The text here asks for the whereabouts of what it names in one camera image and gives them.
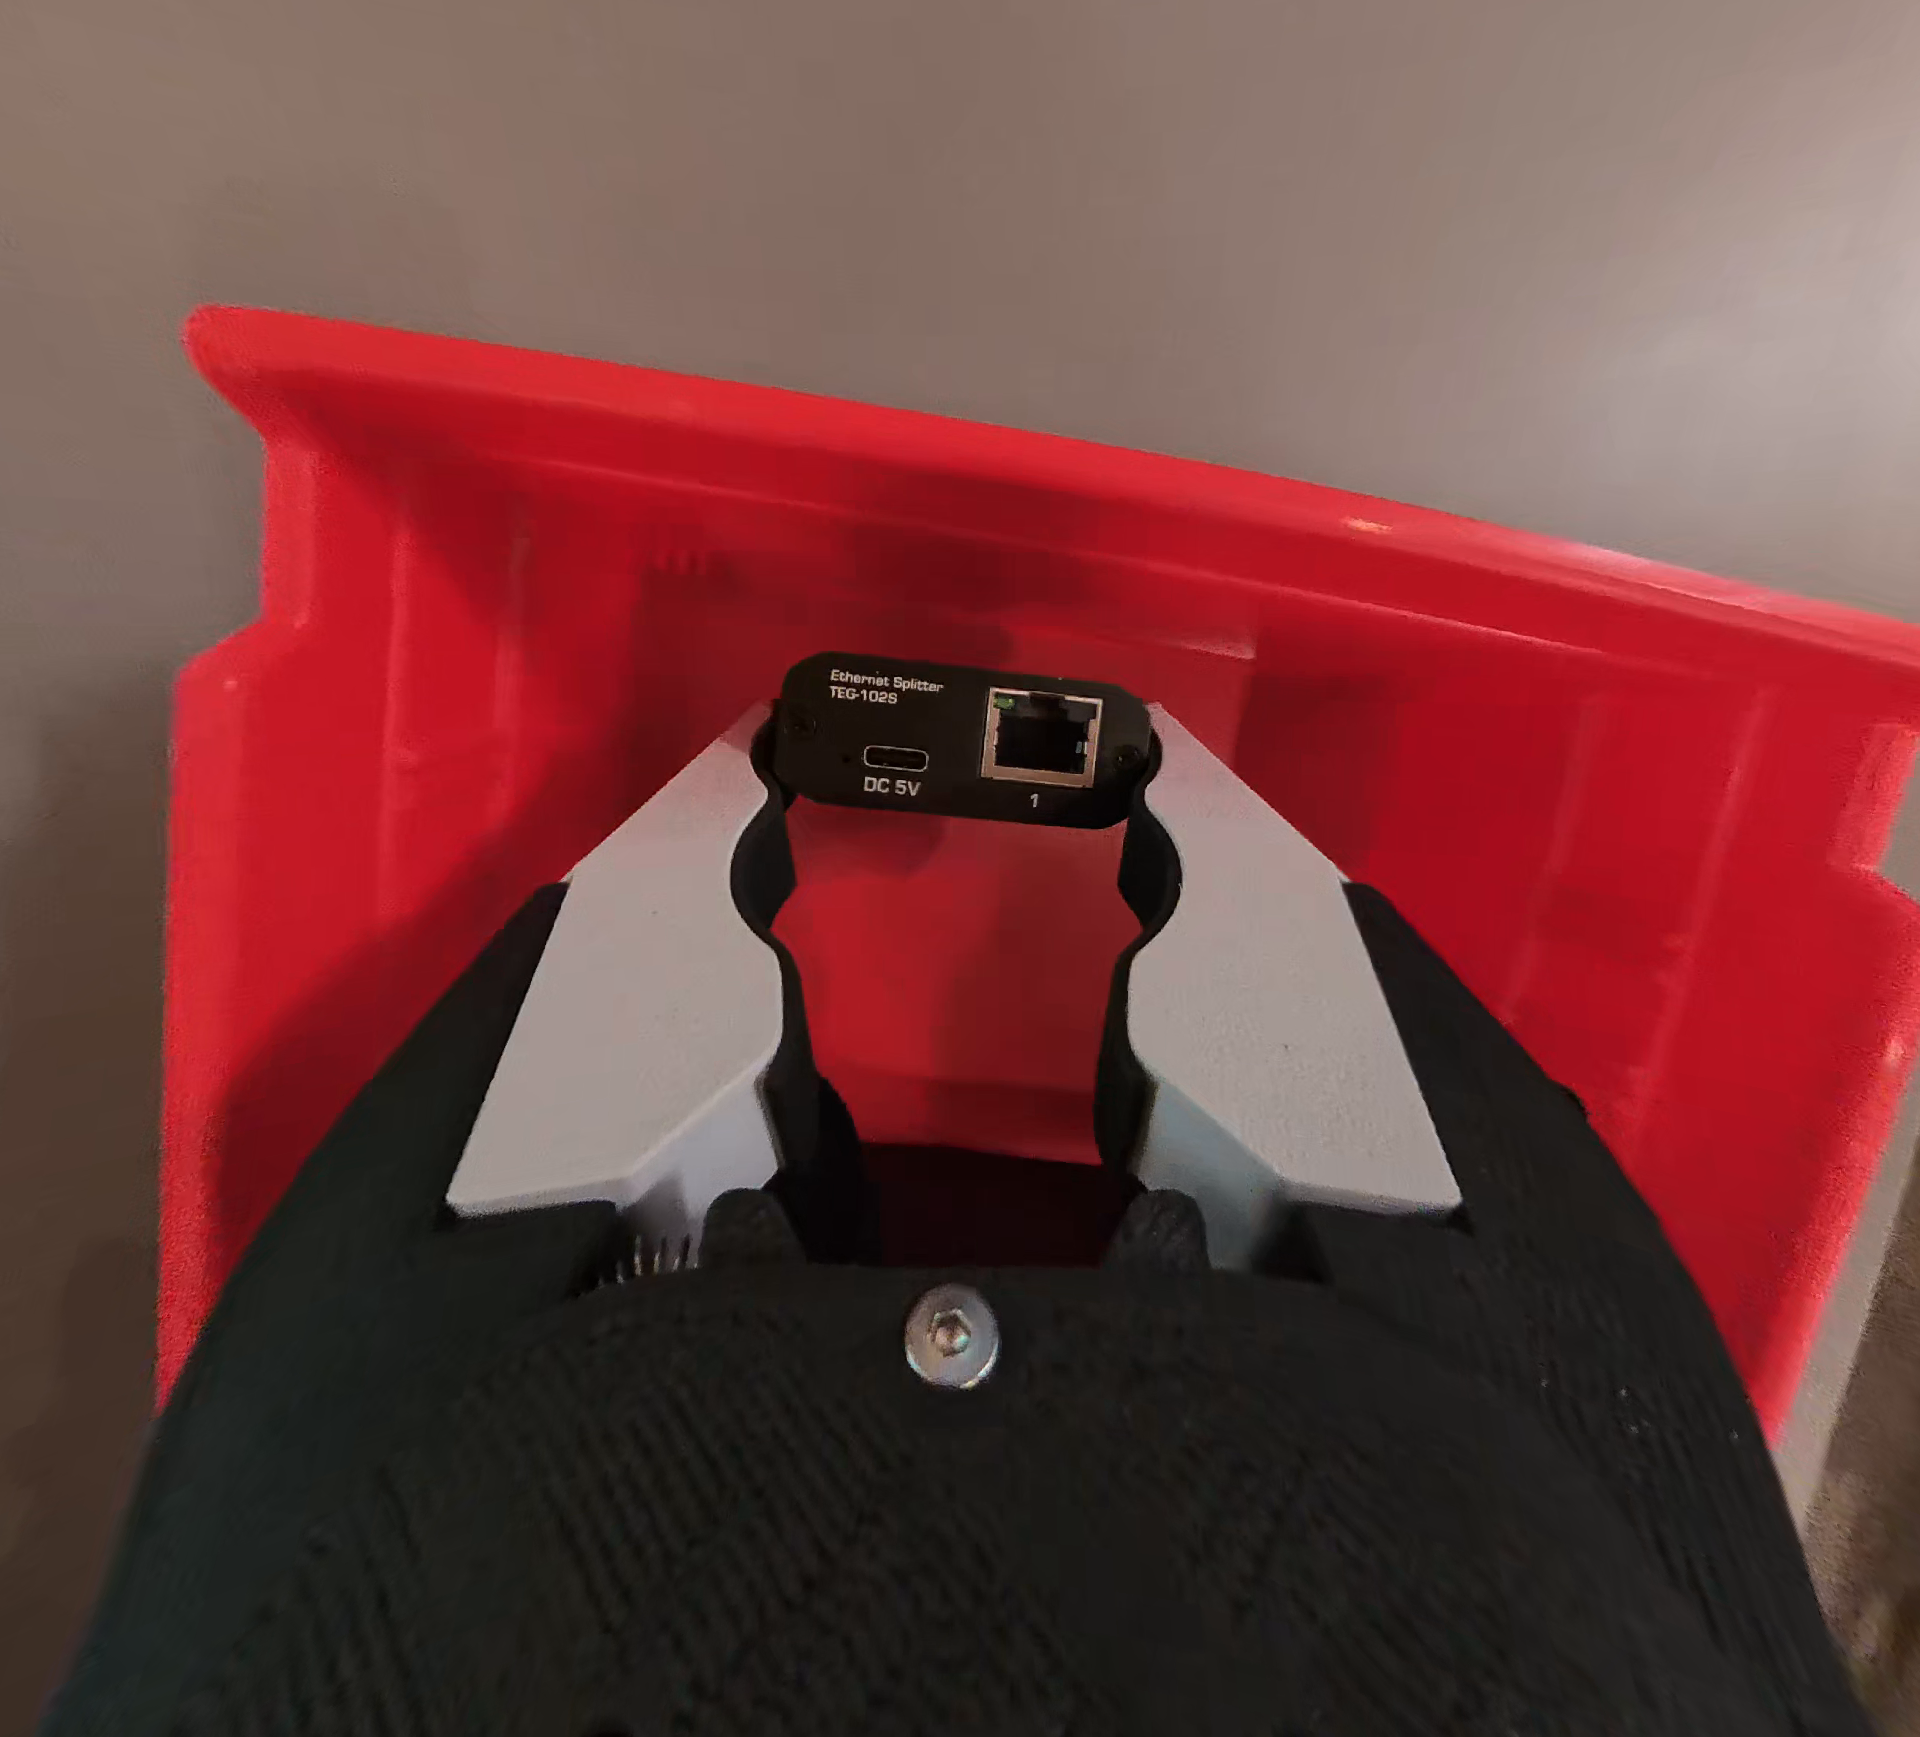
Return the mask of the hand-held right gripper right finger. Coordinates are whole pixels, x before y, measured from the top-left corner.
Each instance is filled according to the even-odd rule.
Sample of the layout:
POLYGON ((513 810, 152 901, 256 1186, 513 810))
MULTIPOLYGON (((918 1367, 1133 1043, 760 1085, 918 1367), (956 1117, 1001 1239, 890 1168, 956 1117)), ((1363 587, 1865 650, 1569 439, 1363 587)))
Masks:
POLYGON ((1267 1269, 1304 1206, 1448 1223, 1461 1191, 1344 872, 1164 707, 1123 818, 1099 1163, 1267 1269))

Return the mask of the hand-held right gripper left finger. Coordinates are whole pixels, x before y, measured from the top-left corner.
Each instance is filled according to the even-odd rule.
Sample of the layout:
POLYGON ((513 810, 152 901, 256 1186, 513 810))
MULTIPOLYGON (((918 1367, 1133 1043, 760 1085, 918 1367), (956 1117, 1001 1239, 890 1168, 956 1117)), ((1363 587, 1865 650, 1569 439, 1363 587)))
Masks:
POLYGON ((607 1205, 632 1260, 697 1260, 719 1196, 865 1253, 865 1161, 773 930, 798 885, 757 704, 566 879, 446 1191, 460 1221, 607 1205))

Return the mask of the red plastic bin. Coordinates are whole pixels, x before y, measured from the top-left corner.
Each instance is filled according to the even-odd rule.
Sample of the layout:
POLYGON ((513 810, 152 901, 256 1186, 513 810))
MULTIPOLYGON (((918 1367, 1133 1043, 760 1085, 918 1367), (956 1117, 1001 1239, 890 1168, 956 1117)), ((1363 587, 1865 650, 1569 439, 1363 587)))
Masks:
POLYGON ((788 664, 1088 673, 1587 1105, 1788 1436, 1916 1060, 1916 629, 1024 429, 205 307, 258 616, 176 684, 156 1396, 342 1105, 788 664))

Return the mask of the black ethernet splitter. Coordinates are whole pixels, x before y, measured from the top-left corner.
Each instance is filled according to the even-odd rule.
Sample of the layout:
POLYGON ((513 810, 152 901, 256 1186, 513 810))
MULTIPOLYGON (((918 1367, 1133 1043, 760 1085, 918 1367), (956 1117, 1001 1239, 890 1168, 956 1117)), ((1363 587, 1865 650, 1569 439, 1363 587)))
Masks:
POLYGON ((764 761, 819 806, 1101 831, 1157 762, 1139 696, 1093 679, 821 650, 782 681, 764 761))

